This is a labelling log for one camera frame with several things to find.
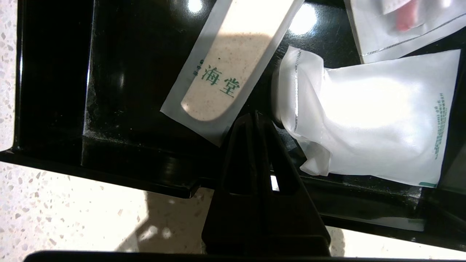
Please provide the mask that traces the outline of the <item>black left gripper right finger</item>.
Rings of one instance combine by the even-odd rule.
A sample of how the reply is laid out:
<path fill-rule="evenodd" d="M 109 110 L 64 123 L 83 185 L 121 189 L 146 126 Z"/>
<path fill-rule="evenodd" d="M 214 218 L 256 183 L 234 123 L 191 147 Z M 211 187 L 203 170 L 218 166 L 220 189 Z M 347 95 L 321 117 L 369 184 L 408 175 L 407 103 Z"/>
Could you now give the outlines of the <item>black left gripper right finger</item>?
<path fill-rule="evenodd" d="M 331 237 L 271 119 L 255 113 L 261 235 L 274 255 L 330 255 Z"/>

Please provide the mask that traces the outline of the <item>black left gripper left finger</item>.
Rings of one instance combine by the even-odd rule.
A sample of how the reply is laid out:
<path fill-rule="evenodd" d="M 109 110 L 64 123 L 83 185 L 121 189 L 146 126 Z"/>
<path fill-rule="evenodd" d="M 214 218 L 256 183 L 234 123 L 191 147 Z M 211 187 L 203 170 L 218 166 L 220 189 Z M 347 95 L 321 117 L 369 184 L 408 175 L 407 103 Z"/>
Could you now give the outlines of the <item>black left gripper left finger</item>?
<path fill-rule="evenodd" d="M 243 255 L 258 234 L 258 169 L 250 114 L 231 130 L 202 231 L 206 252 Z"/>

